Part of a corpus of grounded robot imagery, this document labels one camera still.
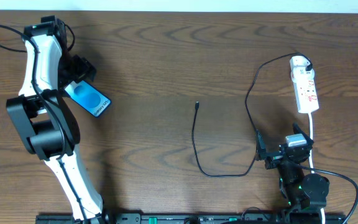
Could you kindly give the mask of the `blue Galaxy smartphone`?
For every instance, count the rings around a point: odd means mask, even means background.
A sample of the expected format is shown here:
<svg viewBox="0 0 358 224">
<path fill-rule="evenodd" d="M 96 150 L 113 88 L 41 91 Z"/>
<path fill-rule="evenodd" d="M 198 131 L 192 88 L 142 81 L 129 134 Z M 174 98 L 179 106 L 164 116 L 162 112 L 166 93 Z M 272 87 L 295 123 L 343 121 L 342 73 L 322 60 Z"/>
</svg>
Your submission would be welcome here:
<svg viewBox="0 0 358 224">
<path fill-rule="evenodd" d="M 101 116 L 111 100 L 86 81 L 71 82 L 65 87 L 67 95 L 94 117 Z"/>
</svg>

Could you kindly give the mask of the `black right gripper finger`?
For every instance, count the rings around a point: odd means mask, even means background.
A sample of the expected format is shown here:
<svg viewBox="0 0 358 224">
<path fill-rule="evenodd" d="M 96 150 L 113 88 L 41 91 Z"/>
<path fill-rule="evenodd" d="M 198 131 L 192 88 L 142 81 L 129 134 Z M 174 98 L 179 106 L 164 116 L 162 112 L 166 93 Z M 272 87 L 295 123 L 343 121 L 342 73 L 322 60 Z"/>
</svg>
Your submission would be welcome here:
<svg viewBox="0 0 358 224">
<path fill-rule="evenodd" d="M 256 130 L 255 133 L 255 138 L 256 138 L 256 155 L 255 158 L 257 161 L 261 161 L 264 160 L 266 158 L 266 146 L 263 140 L 263 137 L 260 133 L 259 130 Z"/>
<path fill-rule="evenodd" d="M 292 124 L 293 133 L 300 134 L 306 140 L 306 142 L 310 142 L 310 137 L 299 127 L 297 123 Z"/>
</svg>

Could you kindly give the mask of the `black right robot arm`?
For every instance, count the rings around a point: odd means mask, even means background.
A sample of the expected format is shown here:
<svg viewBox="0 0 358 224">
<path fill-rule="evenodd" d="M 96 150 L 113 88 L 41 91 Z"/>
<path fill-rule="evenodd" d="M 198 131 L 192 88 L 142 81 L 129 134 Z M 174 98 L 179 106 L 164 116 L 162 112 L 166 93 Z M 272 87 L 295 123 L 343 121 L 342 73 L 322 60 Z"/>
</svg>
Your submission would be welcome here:
<svg viewBox="0 0 358 224">
<path fill-rule="evenodd" d="M 314 141 L 293 124 L 293 134 L 285 138 L 278 150 L 268 152 L 262 135 L 256 132 L 258 161 L 265 162 L 266 169 L 277 169 L 281 178 L 282 194 L 290 202 L 291 208 L 298 211 L 318 212 L 327 205 L 329 180 L 316 173 L 304 174 L 300 164 L 307 161 Z"/>
</svg>

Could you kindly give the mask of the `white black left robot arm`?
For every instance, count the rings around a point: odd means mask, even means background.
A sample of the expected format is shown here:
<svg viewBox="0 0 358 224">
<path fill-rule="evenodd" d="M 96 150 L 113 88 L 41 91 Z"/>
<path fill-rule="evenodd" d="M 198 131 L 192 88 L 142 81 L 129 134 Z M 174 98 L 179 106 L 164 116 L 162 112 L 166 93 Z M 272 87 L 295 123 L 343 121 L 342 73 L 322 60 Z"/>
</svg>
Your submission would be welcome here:
<svg viewBox="0 0 358 224">
<path fill-rule="evenodd" d="M 6 109 L 24 147 L 52 170 L 69 199 L 73 223 L 109 223 L 101 195 L 80 157 L 80 129 L 65 103 L 65 89 L 86 78 L 95 67 L 84 57 L 70 55 L 70 28 L 55 16 L 24 28 L 27 68 L 19 95 Z"/>
</svg>

